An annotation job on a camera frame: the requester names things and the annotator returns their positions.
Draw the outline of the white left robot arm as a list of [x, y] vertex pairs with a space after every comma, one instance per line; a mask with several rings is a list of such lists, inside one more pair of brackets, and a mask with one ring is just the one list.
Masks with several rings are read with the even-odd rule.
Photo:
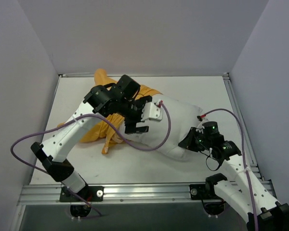
[[128, 75], [123, 75], [117, 83], [97, 85], [86, 94], [63, 128], [42, 143], [31, 145], [47, 173], [56, 182], [69, 187], [75, 201], [84, 201], [88, 190], [84, 179], [67, 160], [69, 152], [92, 127], [112, 114], [124, 117], [126, 134], [148, 132], [148, 126], [137, 127], [137, 123], [143, 118], [144, 107], [152, 97], [136, 99], [139, 92], [140, 85]]

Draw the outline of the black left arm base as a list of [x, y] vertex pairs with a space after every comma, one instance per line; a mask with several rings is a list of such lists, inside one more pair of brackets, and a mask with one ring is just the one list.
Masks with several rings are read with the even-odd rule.
[[69, 187], [61, 185], [59, 202], [83, 202], [83, 205], [70, 205], [68, 215], [73, 219], [94, 219], [104, 215], [95, 207], [92, 202], [102, 202], [104, 198], [104, 186], [86, 186], [79, 192], [73, 192]]

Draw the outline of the yellow printed pillowcase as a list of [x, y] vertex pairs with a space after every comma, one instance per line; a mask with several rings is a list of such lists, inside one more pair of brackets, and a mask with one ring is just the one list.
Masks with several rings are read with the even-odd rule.
[[[106, 85], [110, 83], [117, 83], [116, 80], [110, 78], [107, 75], [106, 70], [99, 68], [94, 73], [95, 85]], [[139, 99], [141, 96], [154, 96], [161, 94], [156, 89], [152, 89], [146, 85], [140, 86], [140, 91], [136, 96]], [[99, 122], [93, 128], [91, 128], [79, 141], [79, 143], [93, 143], [100, 139], [104, 139], [104, 146], [101, 150], [102, 154], [107, 154], [109, 148], [115, 146], [116, 144], [122, 143], [123, 140], [118, 136], [118, 134], [104, 121]]]

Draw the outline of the white pillow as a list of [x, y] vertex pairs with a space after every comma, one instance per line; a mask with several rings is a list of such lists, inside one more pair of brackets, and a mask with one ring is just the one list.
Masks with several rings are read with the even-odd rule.
[[[171, 119], [171, 130], [166, 142], [157, 149], [158, 152], [165, 156], [180, 161], [189, 159], [188, 151], [178, 146], [190, 131], [191, 127], [197, 127], [200, 121], [197, 117], [202, 113], [202, 109], [196, 105], [182, 102], [166, 95], [156, 94], [152, 97], [153, 102], [163, 101], [166, 109], [169, 112]], [[138, 127], [148, 126], [148, 132], [142, 134], [126, 134], [125, 125], [121, 124], [119, 131], [123, 136], [137, 143], [139, 147], [141, 144], [154, 148], [162, 143], [168, 132], [168, 118], [165, 112], [162, 112], [162, 119], [160, 121], [146, 120], [143, 123], [138, 123]]]

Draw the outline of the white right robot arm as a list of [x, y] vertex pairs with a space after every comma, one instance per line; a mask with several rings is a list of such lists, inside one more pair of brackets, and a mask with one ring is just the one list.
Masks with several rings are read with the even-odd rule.
[[179, 147], [207, 151], [218, 163], [216, 174], [206, 177], [200, 199], [220, 198], [245, 221], [249, 231], [288, 231], [289, 205], [281, 204], [263, 186], [233, 141], [226, 141], [217, 122], [190, 128]]

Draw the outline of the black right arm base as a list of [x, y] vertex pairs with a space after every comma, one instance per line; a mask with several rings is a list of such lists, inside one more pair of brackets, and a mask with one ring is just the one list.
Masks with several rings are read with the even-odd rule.
[[207, 190], [205, 184], [190, 184], [189, 193], [191, 200], [199, 200], [202, 203], [209, 216], [219, 216], [226, 209], [226, 202]]

